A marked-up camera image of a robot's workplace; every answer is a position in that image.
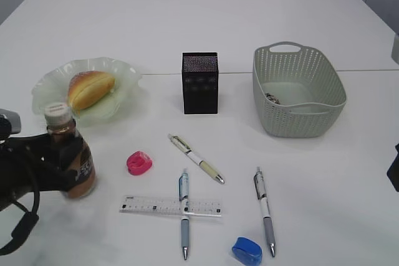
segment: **pen tip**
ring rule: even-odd
[[[272,257],[276,256],[276,247],[274,246],[274,244],[270,245],[270,253],[272,254]]]
[[[224,184],[224,179],[221,177],[220,174],[216,175],[216,180],[217,180],[217,182],[219,182],[220,184]]]
[[[187,260],[187,258],[188,258],[188,247],[187,246],[183,247],[183,258],[184,258],[184,260]]]

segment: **white pen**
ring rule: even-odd
[[[212,179],[220,184],[224,184],[224,179],[222,176],[215,170],[212,166],[209,165],[205,160],[200,158],[197,153],[195,153],[190,146],[183,141],[179,136],[176,135],[168,135],[170,141],[180,149],[185,155],[189,157],[189,159],[193,160],[195,164],[197,164],[204,172],[206,172]]]
[[[188,173],[185,168],[183,174],[179,178],[179,201],[180,209],[182,213],[188,212],[189,201],[188,201]],[[188,215],[183,214],[180,222],[180,234],[181,234],[181,249],[183,250],[183,258],[188,258],[188,248],[190,247],[190,221]]]
[[[270,253],[272,257],[276,256],[276,241],[274,240],[274,231],[272,225],[272,218],[269,212],[269,204],[267,202],[266,186],[263,180],[263,174],[261,168],[257,168],[256,174],[254,176],[255,189],[257,194],[257,199],[261,203],[261,210],[263,216],[264,232],[266,235],[266,242],[269,246]]]

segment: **transparent ruler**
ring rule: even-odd
[[[205,217],[221,217],[222,207],[218,201],[192,201],[188,211],[181,211],[178,199],[148,196],[125,196],[119,212],[142,213],[154,215],[190,215]]]

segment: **white bottle cap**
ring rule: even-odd
[[[61,126],[71,120],[72,112],[66,103],[55,102],[44,108],[44,118],[49,126]]]

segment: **blue pencil sharpener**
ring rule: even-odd
[[[262,262],[261,247],[247,238],[238,237],[231,250],[237,260],[246,266],[258,266]]]

